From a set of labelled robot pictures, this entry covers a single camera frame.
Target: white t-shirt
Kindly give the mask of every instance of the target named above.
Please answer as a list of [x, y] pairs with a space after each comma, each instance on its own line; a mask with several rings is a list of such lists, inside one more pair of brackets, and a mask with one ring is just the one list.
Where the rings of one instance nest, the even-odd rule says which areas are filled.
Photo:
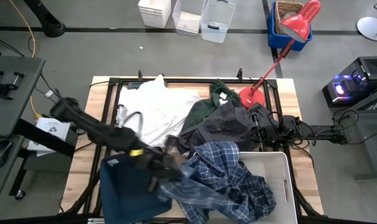
[[[137, 90], [123, 87], [119, 95], [117, 122], [119, 127], [131, 128], [141, 141], [156, 147], [164, 146], [168, 135], [178, 136], [185, 118], [194, 103], [201, 100], [195, 90], [168, 89], [162, 75], [154, 81], [143, 83]], [[143, 126], [139, 131], [138, 114], [127, 122], [125, 119], [133, 112], [141, 112]]]

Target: dark green jacket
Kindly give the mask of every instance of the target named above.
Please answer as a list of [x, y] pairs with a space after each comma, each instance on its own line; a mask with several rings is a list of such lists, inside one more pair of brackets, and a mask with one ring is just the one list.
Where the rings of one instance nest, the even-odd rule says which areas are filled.
[[200, 100], [193, 105], [187, 115], [181, 133], [200, 124], [205, 118], [209, 117], [217, 108], [219, 108], [219, 99], [221, 99], [220, 93], [225, 93], [227, 95], [225, 99], [227, 101], [235, 100], [241, 103], [240, 96], [233, 90], [229, 89], [221, 80], [217, 79], [209, 85], [210, 98]]

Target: red lamp shade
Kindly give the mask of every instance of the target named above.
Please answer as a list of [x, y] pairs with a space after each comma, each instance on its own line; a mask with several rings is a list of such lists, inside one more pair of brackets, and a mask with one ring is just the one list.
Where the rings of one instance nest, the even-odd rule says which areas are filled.
[[284, 19], [280, 28], [290, 37], [298, 42], [305, 43], [310, 33], [310, 22], [319, 13], [321, 3], [318, 0], [310, 0], [294, 15]]

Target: white storage container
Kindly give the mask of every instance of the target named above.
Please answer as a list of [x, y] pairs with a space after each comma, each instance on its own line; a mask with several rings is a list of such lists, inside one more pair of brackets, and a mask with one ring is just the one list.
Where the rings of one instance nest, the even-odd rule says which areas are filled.
[[[266, 179], [277, 203], [270, 216], [255, 224], [297, 224], [287, 156], [283, 152], [241, 152], [240, 160], [253, 175]], [[208, 223], [234, 223], [218, 211], [211, 211], [209, 217]]]
[[171, 0], [140, 0], [139, 11], [146, 26], [164, 28], [172, 10]]
[[172, 17], [176, 32], [198, 35], [205, 0], [177, 0]]
[[201, 17], [202, 39], [223, 43], [235, 7], [227, 0], [209, 0]]

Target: navy blue cloth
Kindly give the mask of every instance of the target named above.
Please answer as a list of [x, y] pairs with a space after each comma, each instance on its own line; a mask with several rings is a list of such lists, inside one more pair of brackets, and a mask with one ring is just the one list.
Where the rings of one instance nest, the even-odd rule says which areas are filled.
[[276, 206], [264, 177], [252, 175], [238, 159], [233, 142], [208, 142], [182, 167], [181, 182], [160, 180], [159, 198], [175, 199], [192, 223], [206, 223], [209, 210], [218, 210], [237, 223], [268, 216]]
[[129, 154], [104, 158], [100, 167], [100, 190], [105, 222], [140, 222], [170, 210], [172, 201], [160, 201], [156, 191], [148, 191], [150, 183], [150, 171], [134, 167]]

